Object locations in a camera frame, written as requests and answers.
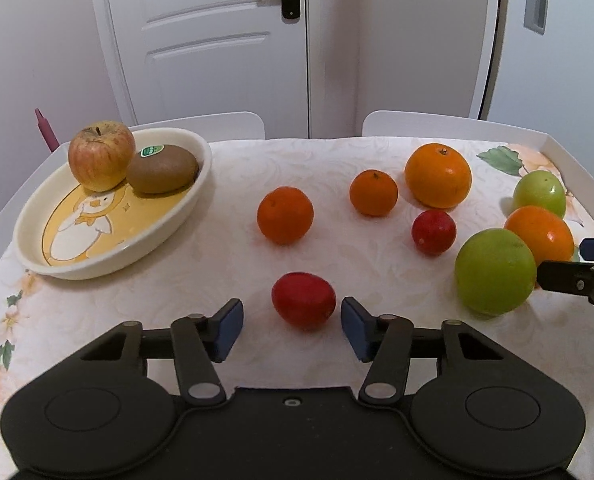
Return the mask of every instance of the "chair backrest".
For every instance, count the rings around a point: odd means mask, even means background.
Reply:
[[[492,140],[538,148],[547,134],[508,124],[465,117],[379,110],[363,121],[362,137],[427,137],[431,139]]]
[[[171,119],[158,123],[138,124],[132,126],[131,131],[147,128],[184,128],[199,134],[208,142],[218,140],[265,139],[264,122],[252,112],[231,112],[227,114],[202,115]]]

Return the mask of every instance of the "screw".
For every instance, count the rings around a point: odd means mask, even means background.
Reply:
[[[197,383],[188,388],[188,393],[195,399],[212,399],[221,393],[221,387],[213,383]]]
[[[388,383],[372,383],[368,384],[363,391],[367,396],[373,399],[389,399],[397,393],[397,389]]]

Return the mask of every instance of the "red apple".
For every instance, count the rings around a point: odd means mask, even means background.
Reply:
[[[99,121],[81,130],[68,148],[70,171],[85,188],[104,192],[126,178],[135,139],[125,124]]]
[[[439,256],[445,253],[457,238],[457,226],[445,211],[430,209],[413,222],[414,244],[423,254]]]
[[[271,297],[279,315],[302,330],[321,327],[336,306],[332,286],[308,272],[284,274],[272,287]]]

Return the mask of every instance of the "cartoon duck drawing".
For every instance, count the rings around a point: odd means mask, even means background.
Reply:
[[[111,234],[107,214],[119,205],[125,187],[82,196],[73,212],[60,225],[50,245],[50,257],[60,261],[82,261],[101,234]]]

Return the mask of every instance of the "apple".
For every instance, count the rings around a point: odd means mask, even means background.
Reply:
[[[531,171],[514,188],[515,209],[536,205],[553,212],[559,218],[566,214],[566,192],[560,180],[546,170]]]
[[[126,178],[134,153],[135,139],[125,124],[99,121],[72,139],[68,164],[83,187],[105,192]]]
[[[330,283],[308,272],[284,274],[273,285],[270,296],[279,315],[301,330],[320,328],[336,306]]]
[[[420,252],[428,256],[439,256],[454,243],[457,226],[445,211],[430,209],[414,220],[411,235]]]
[[[455,278],[461,303],[497,316],[528,299],[537,280],[537,266],[532,252],[515,233],[486,229],[461,247]]]

